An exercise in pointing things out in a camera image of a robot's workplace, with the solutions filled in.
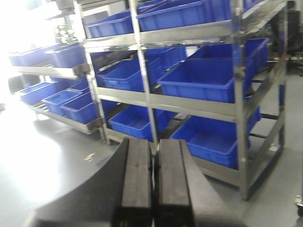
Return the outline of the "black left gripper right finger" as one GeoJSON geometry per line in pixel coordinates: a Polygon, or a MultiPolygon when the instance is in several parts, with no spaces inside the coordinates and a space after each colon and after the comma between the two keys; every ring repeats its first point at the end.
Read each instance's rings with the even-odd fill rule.
{"type": "Polygon", "coordinates": [[[201,173],[185,141],[160,141],[154,177],[157,227],[245,226],[201,173]]]}

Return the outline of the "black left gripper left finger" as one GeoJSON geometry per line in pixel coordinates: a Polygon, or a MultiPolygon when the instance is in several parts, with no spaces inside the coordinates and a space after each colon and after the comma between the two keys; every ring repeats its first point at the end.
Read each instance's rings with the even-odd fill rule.
{"type": "Polygon", "coordinates": [[[151,149],[147,140],[124,138],[87,181],[36,209],[26,227],[150,227],[151,149]]]}

